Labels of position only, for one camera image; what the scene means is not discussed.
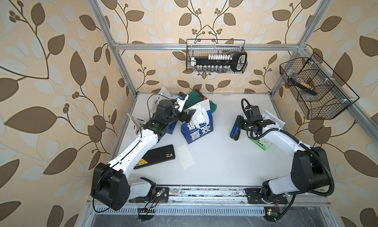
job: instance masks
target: white paper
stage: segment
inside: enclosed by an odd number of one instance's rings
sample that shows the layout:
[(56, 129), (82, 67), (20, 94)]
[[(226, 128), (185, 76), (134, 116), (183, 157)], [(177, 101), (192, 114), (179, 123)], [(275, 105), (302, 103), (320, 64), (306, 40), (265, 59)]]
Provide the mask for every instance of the white paper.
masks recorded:
[(178, 157), (180, 158), (181, 164), (183, 165), (184, 169), (195, 164), (186, 144), (178, 147), (176, 149), (176, 153), (178, 154)]

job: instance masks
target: label tag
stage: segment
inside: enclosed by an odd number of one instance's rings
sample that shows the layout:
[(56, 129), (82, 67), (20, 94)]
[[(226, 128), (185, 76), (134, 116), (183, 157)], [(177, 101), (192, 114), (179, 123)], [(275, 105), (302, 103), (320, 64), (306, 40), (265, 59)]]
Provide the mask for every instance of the label tag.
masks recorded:
[(139, 165), (144, 165), (144, 164), (147, 164), (148, 162), (145, 161), (143, 158), (140, 159), (140, 161), (138, 162), (138, 164), (136, 164), (135, 166), (139, 166)]

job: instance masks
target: wire basket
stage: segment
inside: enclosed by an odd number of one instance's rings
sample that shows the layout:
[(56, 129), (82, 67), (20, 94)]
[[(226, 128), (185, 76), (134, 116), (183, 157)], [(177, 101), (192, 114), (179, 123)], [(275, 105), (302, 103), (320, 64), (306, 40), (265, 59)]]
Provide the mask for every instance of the wire basket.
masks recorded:
[(356, 92), (325, 62), (343, 85), (354, 95), (347, 96), (335, 78), (319, 67), (319, 55), (299, 57), (280, 64), (280, 74), (307, 119), (331, 120), (359, 99)]
[(187, 39), (184, 73), (244, 73), (245, 40)]

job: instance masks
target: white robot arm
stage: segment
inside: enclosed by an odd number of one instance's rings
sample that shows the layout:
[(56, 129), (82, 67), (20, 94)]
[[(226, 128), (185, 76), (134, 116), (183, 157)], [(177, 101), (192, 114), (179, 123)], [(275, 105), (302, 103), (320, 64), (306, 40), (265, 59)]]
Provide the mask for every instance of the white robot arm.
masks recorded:
[(91, 196), (113, 210), (119, 210), (127, 200), (136, 197), (151, 195), (154, 182), (144, 177), (136, 181), (128, 181), (132, 169), (153, 147), (164, 134), (168, 126), (176, 120), (189, 122), (195, 112), (183, 112), (183, 107), (188, 95), (180, 92), (176, 100), (162, 100), (157, 106), (157, 111), (143, 126), (140, 137), (136, 138), (130, 146), (123, 143), (120, 155), (108, 164), (99, 163), (93, 172)]

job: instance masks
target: green fabric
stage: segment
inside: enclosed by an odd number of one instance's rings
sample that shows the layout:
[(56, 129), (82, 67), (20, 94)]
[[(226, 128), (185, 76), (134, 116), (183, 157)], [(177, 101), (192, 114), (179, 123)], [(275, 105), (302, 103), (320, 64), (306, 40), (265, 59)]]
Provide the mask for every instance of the green fabric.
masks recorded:
[[(189, 97), (184, 105), (184, 110), (202, 101), (202, 98), (196, 93), (196, 91), (189, 93), (188, 96)], [(217, 109), (217, 105), (215, 105), (212, 101), (210, 101), (211, 113), (214, 113), (216, 109)]]

